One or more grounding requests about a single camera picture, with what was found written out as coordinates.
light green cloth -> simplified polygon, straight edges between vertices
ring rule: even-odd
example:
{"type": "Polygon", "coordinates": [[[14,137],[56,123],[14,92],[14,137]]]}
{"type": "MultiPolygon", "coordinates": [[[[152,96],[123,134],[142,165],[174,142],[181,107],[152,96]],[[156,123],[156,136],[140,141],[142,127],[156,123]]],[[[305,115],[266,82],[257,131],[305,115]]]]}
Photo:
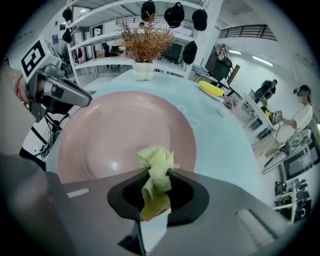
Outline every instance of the light green cloth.
{"type": "Polygon", "coordinates": [[[161,211],[170,208],[170,199],[166,192],[172,187],[167,171],[174,167],[174,153],[162,146],[149,146],[137,155],[142,167],[150,167],[150,178],[141,190],[144,200],[141,218],[149,221],[161,211]]]}

yellow object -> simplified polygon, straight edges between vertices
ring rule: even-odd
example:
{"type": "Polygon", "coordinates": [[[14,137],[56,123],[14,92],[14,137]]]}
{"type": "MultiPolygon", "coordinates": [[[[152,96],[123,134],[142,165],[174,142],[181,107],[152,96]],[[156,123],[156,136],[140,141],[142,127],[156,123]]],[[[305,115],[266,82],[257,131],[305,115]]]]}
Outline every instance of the yellow object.
{"type": "Polygon", "coordinates": [[[212,94],[213,96],[220,97],[224,95],[224,91],[211,83],[208,83],[206,81],[200,81],[198,83],[202,89],[204,89],[206,92],[212,94]]]}
{"type": "Polygon", "coordinates": [[[167,195],[171,187],[167,171],[174,167],[174,153],[170,153],[162,146],[149,146],[137,153],[138,163],[142,167],[150,167],[150,178],[142,187],[144,207],[141,218],[150,221],[161,211],[170,208],[170,199],[167,195]]]}

black cap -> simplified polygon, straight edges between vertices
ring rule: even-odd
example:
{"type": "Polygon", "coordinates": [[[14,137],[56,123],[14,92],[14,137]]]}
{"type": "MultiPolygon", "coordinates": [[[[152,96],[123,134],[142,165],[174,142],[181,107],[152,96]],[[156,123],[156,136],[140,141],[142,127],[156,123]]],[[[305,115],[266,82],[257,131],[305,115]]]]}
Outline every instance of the black cap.
{"type": "Polygon", "coordinates": [[[183,61],[184,63],[190,65],[194,62],[196,54],[197,54],[198,47],[195,41],[188,43],[183,50],[183,61]]]}
{"type": "Polygon", "coordinates": [[[196,10],[192,14],[192,21],[193,21],[194,29],[196,29],[198,31],[206,30],[207,19],[208,19],[208,15],[204,9],[196,10]]]}
{"type": "Polygon", "coordinates": [[[63,11],[62,17],[65,19],[66,22],[72,19],[72,12],[69,7],[63,11]]]}
{"type": "Polygon", "coordinates": [[[143,21],[147,21],[149,19],[147,12],[150,16],[156,12],[156,7],[152,0],[146,1],[142,4],[141,19],[143,21]]]}
{"type": "Polygon", "coordinates": [[[168,8],[164,13],[164,19],[170,28],[177,28],[185,18],[185,10],[180,2],[176,2],[173,7],[168,8]]]}
{"type": "Polygon", "coordinates": [[[64,41],[66,41],[68,44],[70,44],[70,43],[72,42],[72,37],[71,37],[69,28],[67,28],[67,29],[65,30],[65,32],[63,33],[62,39],[63,39],[64,41]]]}

white flower pot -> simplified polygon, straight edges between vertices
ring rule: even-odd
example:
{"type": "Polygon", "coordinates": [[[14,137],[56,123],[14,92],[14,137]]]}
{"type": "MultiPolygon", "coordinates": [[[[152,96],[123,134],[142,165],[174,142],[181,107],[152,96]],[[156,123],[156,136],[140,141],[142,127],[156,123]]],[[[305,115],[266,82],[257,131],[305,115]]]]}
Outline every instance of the white flower pot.
{"type": "Polygon", "coordinates": [[[134,62],[132,67],[137,81],[152,80],[154,77],[155,63],[134,62]]]}

person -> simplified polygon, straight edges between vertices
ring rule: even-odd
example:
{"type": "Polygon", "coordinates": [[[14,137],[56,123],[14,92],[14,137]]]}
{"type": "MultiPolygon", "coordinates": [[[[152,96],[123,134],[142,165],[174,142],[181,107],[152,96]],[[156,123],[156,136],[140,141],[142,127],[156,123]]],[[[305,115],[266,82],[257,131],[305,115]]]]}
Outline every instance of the person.
{"type": "Polygon", "coordinates": [[[273,81],[265,80],[261,88],[259,88],[254,96],[255,96],[255,103],[258,103],[262,99],[264,101],[268,101],[271,99],[271,97],[276,93],[276,85],[278,84],[278,81],[274,79],[273,81]]]}
{"type": "Polygon", "coordinates": [[[144,29],[144,28],[145,28],[145,23],[144,22],[140,22],[139,29],[144,29]]]}
{"type": "Polygon", "coordinates": [[[282,122],[279,128],[252,145],[256,158],[267,151],[275,150],[285,143],[295,132],[300,132],[308,126],[314,113],[311,106],[311,93],[312,91],[307,85],[302,85],[299,88],[297,100],[300,104],[303,104],[303,107],[291,119],[279,116],[278,120],[282,122]]]}

